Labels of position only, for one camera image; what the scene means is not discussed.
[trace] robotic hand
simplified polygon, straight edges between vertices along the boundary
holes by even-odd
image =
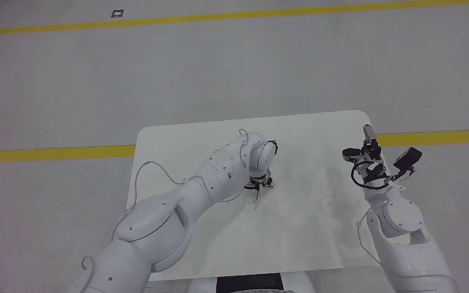
[[[144,291],[151,272],[181,259],[197,220],[212,205],[235,199],[245,187],[259,191],[271,185],[269,168],[277,149],[275,141],[246,132],[216,150],[189,180],[136,203],[93,268],[84,270],[69,292]]]
[[[397,184],[404,174],[410,172],[410,176],[415,171],[413,164],[420,159],[421,152],[409,148],[394,163],[399,173],[391,176],[384,166],[381,147],[372,127],[365,125],[363,131],[366,137],[363,147],[344,149],[342,156],[354,163],[352,180],[363,188],[365,199],[371,205],[366,213],[366,223],[380,262],[361,244],[360,221],[357,227],[362,248],[381,264],[396,292],[458,292],[443,254],[426,229],[420,209],[401,195],[405,188]],[[363,184],[356,181],[355,171],[363,178]],[[409,245],[390,241],[390,238],[404,234],[410,235]]]

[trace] white wire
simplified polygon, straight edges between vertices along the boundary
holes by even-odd
[[[248,142],[249,142],[249,134],[248,132],[245,130],[245,129],[239,129],[239,133],[240,135],[244,136],[246,135],[247,136],[247,139],[246,141],[242,141],[241,142],[241,147],[240,147],[240,161],[241,161],[241,164],[243,165],[243,170],[244,170],[244,177],[245,179],[247,179],[247,174],[246,174],[246,163],[243,161],[243,157],[242,157],[242,151],[243,151],[243,147],[245,147]],[[171,175],[169,175],[168,171],[161,165],[159,164],[158,162],[155,162],[153,160],[148,160],[147,162],[143,163],[140,168],[137,170],[137,174],[135,175],[135,180],[134,180],[134,190],[135,190],[135,193],[134,193],[134,197],[133,197],[133,203],[132,205],[127,208],[124,213],[121,215],[121,217],[119,218],[119,220],[117,221],[117,224],[115,225],[114,227],[114,230],[112,231],[112,236],[111,236],[111,242],[114,240],[114,236],[116,234],[116,230],[117,228],[119,227],[119,225],[123,222],[123,220],[126,219],[126,217],[128,217],[131,212],[133,212],[133,209],[135,208],[135,206],[137,205],[137,198],[138,198],[138,192],[137,192],[137,180],[139,178],[139,174],[140,174],[140,171],[143,169],[143,167],[145,167],[146,165],[149,165],[149,164],[155,164],[157,165],[158,167],[160,167],[161,170],[163,170],[164,174],[175,184],[175,185],[184,185],[184,184],[187,184],[189,181],[191,181],[192,179],[195,179],[195,178],[200,178],[200,180],[202,181],[202,184],[204,185],[204,189],[205,191],[207,192],[207,194],[209,195],[210,197],[210,200],[212,201],[213,196],[212,194],[210,193],[210,191],[208,190],[208,187],[207,187],[207,184],[205,183],[205,180],[204,178],[202,178],[201,176],[199,175],[195,175],[195,176],[192,176],[189,178],[189,180],[187,181],[184,181],[184,182],[176,182],[172,177]],[[222,201],[217,201],[217,202],[230,202],[230,201],[234,201],[241,193],[243,193],[244,191],[244,186],[241,188],[240,192],[236,195],[236,196],[233,196],[231,198],[228,198],[228,199],[225,199],[225,200],[222,200]],[[86,259],[90,259],[91,263],[92,263],[92,271],[91,271],[91,274],[89,275],[88,277],[88,280],[86,280],[86,283],[85,285],[83,286],[83,288],[81,288],[81,293],[84,293],[85,290],[88,288],[88,285],[89,285],[89,282],[91,281],[92,279],[92,275],[94,274],[94,270],[95,270],[95,260],[92,258],[92,256],[85,256],[84,258],[82,258],[81,260],[81,266],[83,267],[84,270],[86,270],[86,267],[84,266],[84,262]]]
[[[95,274],[95,260],[93,259],[92,256],[85,256],[84,258],[82,258],[81,267],[83,267],[83,270],[86,270],[86,267],[85,267],[85,260],[86,259],[89,259],[91,261],[91,272],[89,274],[88,280],[86,280],[85,285],[81,288],[80,293],[85,292],[85,290],[89,286],[89,282],[91,281],[91,279],[93,278],[93,275]]]
[[[426,277],[442,277],[442,278],[447,278],[449,279],[451,282],[453,282],[454,284],[454,288],[456,289],[456,292],[459,293],[459,287],[457,286],[457,283],[456,281],[448,276],[448,275],[443,275],[443,274],[426,274],[426,275],[400,275],[398,274],[397,272],[394,272],[393,270],[389,269],[388,267],[384,266],[376,257],[374,257],[374,255],[372,253],[370,253],[364,246],[363,246],[363,243],[361,242],[361,235],[360,235],[360,227],[361,227],[361,222],[363,222],[363,219],[366,217],[366,215],[368,215],[368,213],[372,210],[372,208],[370,207],[366,212],[365,212],[365,215],[363,215],[363,217],[361,217],[360,219],[360,222],[357,222],[356,223],[356,226],[357,226],[357,235],[358,235],[358,241],[360,243],[360,246],[363,248],[364,251],[366,251],[366,253],[368,255],[370,255],[382,268],[383,270],[385,270],[386,272],[389,272],[390,274],[392,275],[395,275],[397,277],[400,277],[400,278],[406,278],[406,279],[412,279],[412,278],[426,278]]]

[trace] yellow line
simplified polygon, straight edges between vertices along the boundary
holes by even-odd
[[[469,4],[469,0],[417,0],[390,3],[345,5],[336,7],[305,7],[285,10],[218,13],[212,15],[188,15],[172,18],[146,18],[126,21],[103,21],[95,23],[69,23],[52,26],[24,26],[0,29],[0,34],[26,34],[45,31],[70,31],[77,29],[108,29],[126,26],[153,26],[168,23],[192,23],[199,21],[229,21],[246,18],[274,18],[281,16],[317,15],[343,12],[364,12],[378,10],[402,10],[422,7],[439,7]]]
[[[34,160],[103,159],[133,157],[135,146],[85,146],[62,149],[18,149],[0,151],[0,162],[26,162]]]
[[[469,131],[440,133],[398,133],[378,135],[382,147],[434,146],[442,144],[469,144]]]
[[[382,147],[432,146],[444,144],[469,144],[469,131],[447,131],[441,133],[380,134]],[[134,145],[84,146],[62,149],[17,149],[0,151],[0,162],[28,162],[38,160],[104,159],[133,157]]]

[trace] white table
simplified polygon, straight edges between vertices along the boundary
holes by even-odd
[[[363,112],[340,111],[144,128],[137,138],[128,206],[136,171],[147,160],[181,180],[235,140],[239,128],[279,146],[271,168],[276,187],[260,201],[254,201],[255,190],[246,190],[210,208],[185,255],[150,280],[376,265],[359,246],[355,227],[369,205],[350,179],[352,165],[341,156],[344,148],[361,147],[364,124],[370,121]],[[173,187],[158,167],[146,166],[138,200]],[[367,228],[362,230],[364,245],[374,253]]]

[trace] floor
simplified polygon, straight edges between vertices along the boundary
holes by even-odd
[[[367,113],[378,133],[469,129],[465,4],[1,33],[115,21],[120,9],[130,20],[377,2],[0,0],[0,149],[134,144],[150,125],[349,109]],[[393,160],[404,149],[384,153]],[[419,149],[406,195],[467,292],[468,145]],[[131,165],[128,157],[0,163],[0,292],[63,292],[81,257],[107,245]],[[318,292],[392,292],[377,267],[309,275]],[[154,282],[147,292],[188,284]]]

